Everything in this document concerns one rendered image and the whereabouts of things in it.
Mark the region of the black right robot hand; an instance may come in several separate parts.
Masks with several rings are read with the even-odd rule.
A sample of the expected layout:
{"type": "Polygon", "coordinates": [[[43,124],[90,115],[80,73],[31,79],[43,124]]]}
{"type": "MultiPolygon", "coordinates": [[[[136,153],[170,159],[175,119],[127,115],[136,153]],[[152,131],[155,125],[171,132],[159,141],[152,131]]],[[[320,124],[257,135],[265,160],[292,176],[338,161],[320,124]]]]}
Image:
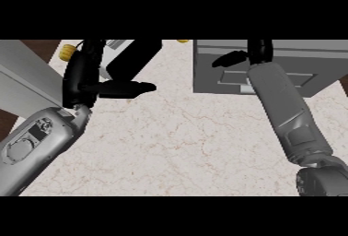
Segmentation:
{"type": "Polygon", "coordinates": [[[233,51],[220,56],[212,67],[228,67],[249,61],[251,65],[268,63],[273,60],[271,40],[248,40],[248,51],[233,51]]]}

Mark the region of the pale grey appliance part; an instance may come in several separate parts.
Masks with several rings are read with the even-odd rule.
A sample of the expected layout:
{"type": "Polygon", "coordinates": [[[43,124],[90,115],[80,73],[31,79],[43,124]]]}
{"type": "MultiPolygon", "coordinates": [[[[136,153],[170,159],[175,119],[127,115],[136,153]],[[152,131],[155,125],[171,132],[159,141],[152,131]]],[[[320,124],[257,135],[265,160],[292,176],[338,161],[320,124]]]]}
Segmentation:
{"type": "Polygon", "coordinates": [[[109,65],[113,58],[122,53],[127,47],[131,45],[133,40],[106,40],[106,46],[103,48],[102,63],[99,68],[99,74],[105,79],[111,79],[111,75],[106,71],[106,66],[109,65]]]}

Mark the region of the grey drawer cabinet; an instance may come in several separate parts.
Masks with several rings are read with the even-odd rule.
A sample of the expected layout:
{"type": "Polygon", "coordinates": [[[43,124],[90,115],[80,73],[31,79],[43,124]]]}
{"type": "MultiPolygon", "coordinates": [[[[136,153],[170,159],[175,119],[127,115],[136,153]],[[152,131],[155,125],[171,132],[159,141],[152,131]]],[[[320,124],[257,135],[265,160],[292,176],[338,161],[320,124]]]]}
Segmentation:
{"type": "MultiPolygon", "coordinates": [[[[221,55],[246,51],[245,40],[193,40],[193,92],[239,94],[231,85],[218,84],[224,71],[248,71],[245,61],[230,67],[212,67],[221,55]]],[[[348,40],[274,40],[273,62],[286,73],[314,74],[314,78],[296,88],[305,98],[313,97],[348,75],[348,40]]]]}

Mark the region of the yellow can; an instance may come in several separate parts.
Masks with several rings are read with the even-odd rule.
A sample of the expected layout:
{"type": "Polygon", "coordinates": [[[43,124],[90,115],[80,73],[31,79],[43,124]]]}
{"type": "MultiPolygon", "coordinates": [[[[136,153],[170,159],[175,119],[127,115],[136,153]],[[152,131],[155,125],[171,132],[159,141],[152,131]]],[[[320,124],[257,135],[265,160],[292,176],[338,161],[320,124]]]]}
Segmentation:
{"type": "Polygon", "coordinates": [[[59,58],[63,62],[68,62],[71,60],[72,54],[77,50],[77,47],[71,44],[63,44],[60,48],[59,58]]]}

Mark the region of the large flat grey door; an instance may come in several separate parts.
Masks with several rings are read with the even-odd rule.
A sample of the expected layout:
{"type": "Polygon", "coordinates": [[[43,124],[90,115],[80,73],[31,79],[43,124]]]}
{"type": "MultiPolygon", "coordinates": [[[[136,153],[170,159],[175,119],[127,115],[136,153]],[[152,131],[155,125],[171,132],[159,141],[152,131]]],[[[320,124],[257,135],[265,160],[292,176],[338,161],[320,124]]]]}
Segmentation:
{"type": "Polygon", "coordinates": [[[62,106],[62,76],[19,40],[0,40],[0,109],[26,118],[62,106]]]}

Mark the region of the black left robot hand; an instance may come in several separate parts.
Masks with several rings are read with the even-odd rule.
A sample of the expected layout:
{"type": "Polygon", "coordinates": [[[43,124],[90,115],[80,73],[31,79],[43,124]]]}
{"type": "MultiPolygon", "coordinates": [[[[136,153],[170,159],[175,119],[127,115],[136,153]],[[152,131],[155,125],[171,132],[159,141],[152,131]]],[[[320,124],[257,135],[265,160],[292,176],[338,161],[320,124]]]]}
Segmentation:
{"type": "Polygon", "coordinates": [[[75,105],[94,107],[96,98],[134,99],[140,94],[156,90],[147,82],[108,80],[99,81],[106,40],[84,40],[81,50],[75,50],[62,77],[62,107],[75,105]]]}

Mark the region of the black appliance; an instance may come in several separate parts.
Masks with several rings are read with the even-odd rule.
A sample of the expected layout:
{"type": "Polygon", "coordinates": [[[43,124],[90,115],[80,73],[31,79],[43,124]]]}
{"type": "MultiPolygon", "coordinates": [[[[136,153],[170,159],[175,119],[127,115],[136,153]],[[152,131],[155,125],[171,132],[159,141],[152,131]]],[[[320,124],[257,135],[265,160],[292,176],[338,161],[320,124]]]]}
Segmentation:
{"type": "Polygon", "coordinates": [[[134,40],[106,66],[112,80],[131,81],[161,49],[161,40],[134,40]]]}

